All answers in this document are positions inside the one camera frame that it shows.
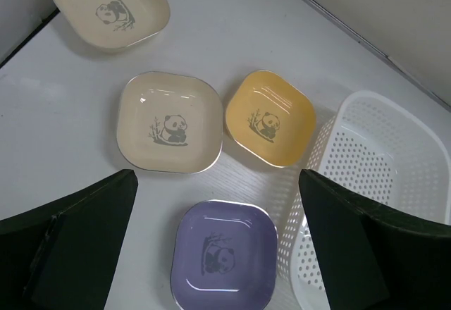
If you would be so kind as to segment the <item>purple panda plate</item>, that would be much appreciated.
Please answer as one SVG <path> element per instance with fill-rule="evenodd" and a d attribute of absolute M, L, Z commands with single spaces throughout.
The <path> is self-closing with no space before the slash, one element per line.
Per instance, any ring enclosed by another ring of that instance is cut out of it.
<path fill-rule="evenodd" d="M 182 217 L 171 292 L 183 310 L 265 309 L 277 275 L 278 233 L 262 208 L 207 200 Z"/>

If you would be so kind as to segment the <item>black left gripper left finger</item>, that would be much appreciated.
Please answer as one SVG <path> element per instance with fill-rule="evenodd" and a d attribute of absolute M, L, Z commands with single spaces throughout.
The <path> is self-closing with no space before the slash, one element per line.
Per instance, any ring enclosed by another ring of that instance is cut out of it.
<path fill-rule="evenodd" d="M 124 169 L 1 220 L 1 308 L 103 309 L 137 188 Z"/>

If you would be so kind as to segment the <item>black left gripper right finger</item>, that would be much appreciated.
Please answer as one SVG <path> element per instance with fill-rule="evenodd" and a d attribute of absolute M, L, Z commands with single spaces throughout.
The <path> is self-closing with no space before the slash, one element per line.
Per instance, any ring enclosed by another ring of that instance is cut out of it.
<path fill-rule="evenodd" d="M 314 170 L 299 190 L 331 309 L 449 309 L 450 227 Z"/>

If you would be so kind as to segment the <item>cream panda plate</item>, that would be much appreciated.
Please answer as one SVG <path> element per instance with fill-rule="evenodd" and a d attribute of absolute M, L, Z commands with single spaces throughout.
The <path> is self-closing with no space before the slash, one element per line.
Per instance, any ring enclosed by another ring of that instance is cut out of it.
<path fill-rule="evenodd" d="M 82 40 L 119 51 L 157 35 L 171 16 L 167 0 L 53 0 Z"/>
<path fill-rule="evenodd" d="M 201 173 L 222 151 L 222 101 L 195 77 L 139 74 L 121 94 L 116 140 L 124 158 L 142 170 Z"/>

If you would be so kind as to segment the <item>yellow panda plate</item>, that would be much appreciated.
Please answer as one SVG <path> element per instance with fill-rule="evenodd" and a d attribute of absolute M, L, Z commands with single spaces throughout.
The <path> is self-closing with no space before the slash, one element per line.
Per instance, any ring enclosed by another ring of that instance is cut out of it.
<path fill-rule="evenodd" d="M 270 166 L 285 168 L 303 156 L 316 128 L 310 100 L 269 70 L 250 73 L 225 110 L 231 138 Z"/>

